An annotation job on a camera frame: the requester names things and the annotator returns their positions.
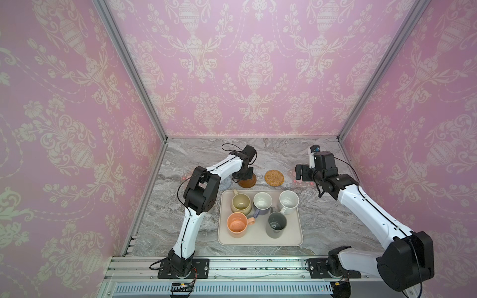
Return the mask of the brown wooden round coaster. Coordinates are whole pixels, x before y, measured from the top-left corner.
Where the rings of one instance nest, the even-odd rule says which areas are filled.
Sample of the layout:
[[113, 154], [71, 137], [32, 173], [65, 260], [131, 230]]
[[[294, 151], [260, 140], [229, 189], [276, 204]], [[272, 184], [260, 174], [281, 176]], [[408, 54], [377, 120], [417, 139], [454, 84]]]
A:
[[248, 188], [254, 187], [256, 185], [256, 182], [257, 182], [257, 177], [255, 174], [253, 174], [252, 177], [248, 180], [240, 180], [238, 182], [238, 185], [242, 188], [248, 189]]

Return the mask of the rattan woven round coaster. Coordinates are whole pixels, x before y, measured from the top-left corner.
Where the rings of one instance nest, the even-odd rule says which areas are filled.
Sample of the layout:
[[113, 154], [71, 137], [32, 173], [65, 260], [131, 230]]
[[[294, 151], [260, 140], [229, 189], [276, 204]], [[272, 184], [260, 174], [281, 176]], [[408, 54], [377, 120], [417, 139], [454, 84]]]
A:
[[281, 186], [284, 183], [284, 175], [278, 170], [267, 171], [264, 175], [265, 182], [272, 187]]

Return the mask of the pink flower coaster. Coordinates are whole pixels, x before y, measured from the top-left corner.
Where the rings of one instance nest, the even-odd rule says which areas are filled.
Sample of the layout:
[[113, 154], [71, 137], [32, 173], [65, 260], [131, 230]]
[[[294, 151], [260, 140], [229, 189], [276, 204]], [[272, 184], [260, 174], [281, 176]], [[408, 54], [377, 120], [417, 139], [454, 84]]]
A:
[[288, 176], [290, 177], [293, 186], [296, 186], [296, 187], [308, 187], [308, 186], [313, 187], [315, 185], [315, 183], [312, 182], [312, 181], [297, 180], [296, 179], [296, 172], [295, 172], [294, 169], [288, 171]]

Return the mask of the blue woven round coaster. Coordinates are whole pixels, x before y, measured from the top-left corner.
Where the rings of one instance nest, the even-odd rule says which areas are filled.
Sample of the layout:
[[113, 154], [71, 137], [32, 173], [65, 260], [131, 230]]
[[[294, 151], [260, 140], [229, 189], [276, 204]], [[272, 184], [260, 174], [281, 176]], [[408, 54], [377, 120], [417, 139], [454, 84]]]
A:
[[232, 184], [232, 178], [231, 176], [228, 176], [226, 178], [223, 178], [220, 182], [220, 185], [219, 185], [219, 190], [220, 191], [225, 191], [227, 189], [229, 189], [231, 187], [231, 184]]

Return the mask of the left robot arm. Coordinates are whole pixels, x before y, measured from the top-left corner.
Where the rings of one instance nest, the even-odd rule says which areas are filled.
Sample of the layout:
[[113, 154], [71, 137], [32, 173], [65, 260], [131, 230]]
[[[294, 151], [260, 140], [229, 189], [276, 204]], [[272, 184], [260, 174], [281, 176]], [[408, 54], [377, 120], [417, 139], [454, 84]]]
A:
[[198, 166], [193, 171], [183, 193], [185, 217], [177, 242], [161, 264], [167, 276], [186, 277], [193, 267], [196, 239], [203, 218], [216, 203], [223, 178], [250, 178], [257, 152], [254, 149], [233, 150], [222, 161], [209, 167]]

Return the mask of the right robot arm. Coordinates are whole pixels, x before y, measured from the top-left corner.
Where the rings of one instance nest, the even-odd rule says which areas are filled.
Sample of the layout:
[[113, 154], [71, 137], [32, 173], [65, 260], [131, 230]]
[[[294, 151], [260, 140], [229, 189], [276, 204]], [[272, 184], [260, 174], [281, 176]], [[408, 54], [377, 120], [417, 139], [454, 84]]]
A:
[[378, 239], [384, 249], [379, 255], [349, 246], [329, 251], [328, 272], [335, 277], [348, 271], [379, 276], [397, 292], [421, 284], [435, 276], [434, 243], [424, 231], [415, 232], [380, 207], [350, 175], [337, 169], [296, 165], [297, 180], [312, 181], [320, 194], [330, 194], [352, 211]]

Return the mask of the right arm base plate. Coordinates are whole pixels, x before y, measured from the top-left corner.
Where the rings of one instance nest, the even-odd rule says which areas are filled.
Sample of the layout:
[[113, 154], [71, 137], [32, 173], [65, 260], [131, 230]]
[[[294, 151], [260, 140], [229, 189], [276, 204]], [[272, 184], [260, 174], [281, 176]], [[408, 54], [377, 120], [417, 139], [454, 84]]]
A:
[[305, 269], [312, 279], [360, 279], [361, 273], [349, 271], [335, 258], [309, 258], [305, 262]]

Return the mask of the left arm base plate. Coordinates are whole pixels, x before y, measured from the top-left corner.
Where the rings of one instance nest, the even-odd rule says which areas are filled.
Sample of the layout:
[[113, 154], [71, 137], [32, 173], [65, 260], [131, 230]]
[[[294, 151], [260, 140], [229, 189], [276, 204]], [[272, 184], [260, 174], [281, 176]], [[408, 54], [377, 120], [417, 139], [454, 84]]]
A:
[[158, 279], [207, 279], [209, 276], [210, 259], [193, 258], [186, 260], [182, 268], [174, 266], [171, 261], [164, 260], [160, 263]]

